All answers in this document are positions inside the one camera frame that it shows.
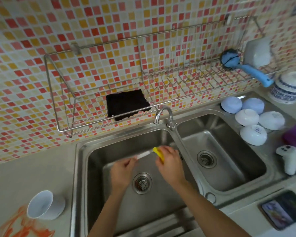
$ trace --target yellow sponge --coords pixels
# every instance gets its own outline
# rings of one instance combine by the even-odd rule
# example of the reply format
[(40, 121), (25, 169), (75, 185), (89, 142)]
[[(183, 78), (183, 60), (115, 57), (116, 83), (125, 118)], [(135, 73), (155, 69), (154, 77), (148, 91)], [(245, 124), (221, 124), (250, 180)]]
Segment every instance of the yellow sponge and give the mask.
[(152, 151), (153, 151), (154, 153), (156, 153), (156, 154), (160, 157), (161, 162), (163, 163), (163, 162), (164, 162), (164, 156), (163, 156), (162, 152), (159, 151), (157, 147), (154, 147)]

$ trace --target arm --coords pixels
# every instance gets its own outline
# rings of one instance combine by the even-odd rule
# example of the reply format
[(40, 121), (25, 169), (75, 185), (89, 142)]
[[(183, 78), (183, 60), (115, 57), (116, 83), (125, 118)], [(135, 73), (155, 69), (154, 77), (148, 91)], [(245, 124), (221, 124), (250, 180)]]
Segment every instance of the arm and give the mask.
[(160, 173), (181, 196), (206, 237), (250, 237), (232, 219), (200, 195), (185, 179), (177, 150), (168, 146), (161, 146), (159, 149), (164, 154), (164, 163), (159, 158), (156, 159)]
[(114, 234), (118, 211), (126, 188), (131, 181), (135, 158), (117, 161), (111, 168), (112, 191), (93, 225), (88, 237), (111, 237)]

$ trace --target hand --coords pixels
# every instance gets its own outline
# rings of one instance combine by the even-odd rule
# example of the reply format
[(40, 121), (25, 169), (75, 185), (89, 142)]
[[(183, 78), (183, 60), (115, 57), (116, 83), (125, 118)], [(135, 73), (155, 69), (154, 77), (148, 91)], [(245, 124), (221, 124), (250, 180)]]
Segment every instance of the hand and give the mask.
[(112, 193), (124, 193), (128, 187), (137, 158), (122, 159), (111, 168)]
[(158, 149), (164, 155), (164, 163), (159, 157), (155, 163), (166, 182), (175, 189), (178, 185), (186, 182), (179, 152), (169, 146), (160, 146)]

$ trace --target forearm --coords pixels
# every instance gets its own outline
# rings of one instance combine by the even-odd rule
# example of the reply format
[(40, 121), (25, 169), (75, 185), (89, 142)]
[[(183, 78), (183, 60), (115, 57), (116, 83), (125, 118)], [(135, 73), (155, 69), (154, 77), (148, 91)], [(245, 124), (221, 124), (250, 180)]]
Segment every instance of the forearm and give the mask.
[(206, 237), (250, 237), (232, 219), (200, 195), (187, 181), (178, 184), (174, 189), (192, 212)]
[(124, 196), (124, 191), (112, 193), (94, 223), (88, 237), (111, 237), (114, 234), (118, 211)]

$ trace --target person's left arm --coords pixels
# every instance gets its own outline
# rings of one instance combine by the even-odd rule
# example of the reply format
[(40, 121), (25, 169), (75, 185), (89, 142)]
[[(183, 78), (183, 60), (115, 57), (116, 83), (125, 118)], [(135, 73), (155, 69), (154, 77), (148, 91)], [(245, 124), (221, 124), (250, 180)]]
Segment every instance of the person's left arm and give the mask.
[(114, 234), (118, 211), (131, 181), (136, 158), (117, 161), (111, 168), (112, 191), (94, 223), (88, 237), (111, 237)]

